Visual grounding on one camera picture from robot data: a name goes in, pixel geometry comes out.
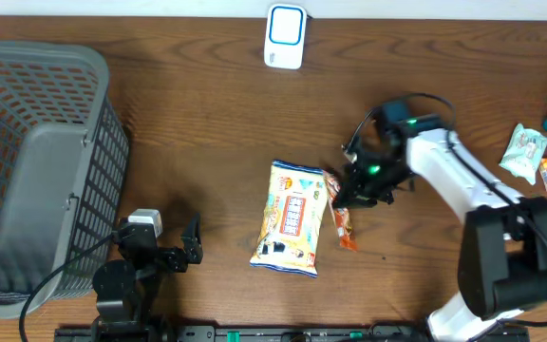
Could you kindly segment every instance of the wooden tabletop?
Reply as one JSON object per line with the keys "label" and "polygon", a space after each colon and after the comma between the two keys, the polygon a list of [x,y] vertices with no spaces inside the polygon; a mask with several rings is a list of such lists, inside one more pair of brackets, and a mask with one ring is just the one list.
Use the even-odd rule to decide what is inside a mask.
{"label": "wooden tabletop", "polygon": [[[318,278],[251,268],[273,159],[340,166],[364,112],[424,91],[459,109],[464,144],[527,196],[545,194],[498,167],[517,123],[547,115],[547,23],[311,20],[303,66],[263,63],[265,20],[0,17],[0,39],[85,45],[111,72],[109,96],[132,132],[120,215],[160,209],[163,246],[202,214],[204,259],[160,290],[157,310],[219,325],[370,325],[426,317],[457,292],[462,226],[438,194],[351,212],[360,252],[338,246],[330,213]],[[416,103],[421,113],[441,107]],[[51,301],[28,317],[30,341],[88,324],[95,296]],[[547,319],[547,305],[525,315]],[[0,340],[18,340],[0,320]],[[547,329],[531,330],[533,341]]]}

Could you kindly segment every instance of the basket bottom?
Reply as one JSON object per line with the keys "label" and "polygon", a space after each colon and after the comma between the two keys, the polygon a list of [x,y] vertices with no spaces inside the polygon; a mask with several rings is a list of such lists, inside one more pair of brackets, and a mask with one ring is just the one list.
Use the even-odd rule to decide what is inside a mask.
{"label": "basket bottom", "polygon": [[44,123],[23,140],[0,213],[1,292],[29,294],[52,271],[84,135]]}

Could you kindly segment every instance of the blue rounded rectangle outline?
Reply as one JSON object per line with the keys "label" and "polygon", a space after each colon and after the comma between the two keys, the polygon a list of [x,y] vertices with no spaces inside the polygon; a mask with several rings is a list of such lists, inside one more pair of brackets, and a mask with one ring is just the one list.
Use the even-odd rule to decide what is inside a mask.
{"label": "blue rounded rectangle outline", "polygon": [[[275,41],[274,39],[272,39],[272,31],[274,29],[274,12],[275,10],[277,9],[284,9],[284,10],[297,10],[299,13],[301,13],[301,18],[299,19],[299,35],[298,37],[296,37],[296,42],[294,43],[286,43],[286,42],[278,42],[278,41]],[[287,6],[276,6],[272,9],[272,22],[270,23],[270,34],[269,34],[269,38],[270,38],[270,41],[272,43],[275,43],[275,44],[283,44],[283,45],[297,45],[299,44],[299,42],[301,41],[301,33],[303,33],[303,10],[301,9],[298,9],[298,8],[290,8],[290,7],[287,7]]]}

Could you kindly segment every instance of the green light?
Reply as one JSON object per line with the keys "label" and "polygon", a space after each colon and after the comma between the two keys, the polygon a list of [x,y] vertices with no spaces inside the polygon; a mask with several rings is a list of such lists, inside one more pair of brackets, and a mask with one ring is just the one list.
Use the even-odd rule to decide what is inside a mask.
{"label": "green light", "polygon": [[377,172],[379,172],[379,170],[381,170],[381,166],[379,165],[372,165],[368,168],[368,172],[370,173],[370,175],[376,174]]}

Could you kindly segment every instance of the light blue packet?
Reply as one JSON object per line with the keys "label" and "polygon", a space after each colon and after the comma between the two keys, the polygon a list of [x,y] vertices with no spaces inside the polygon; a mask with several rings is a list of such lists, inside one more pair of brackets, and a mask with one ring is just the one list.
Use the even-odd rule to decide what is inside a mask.
{"label": "light blue packet", "polygon": [[546,137],[535,129],[524,128],[519,123],[512,133],[500,166],[510,171],[514,177],[523,177],[531,185],[535,185],[536,172],[546,145]]}

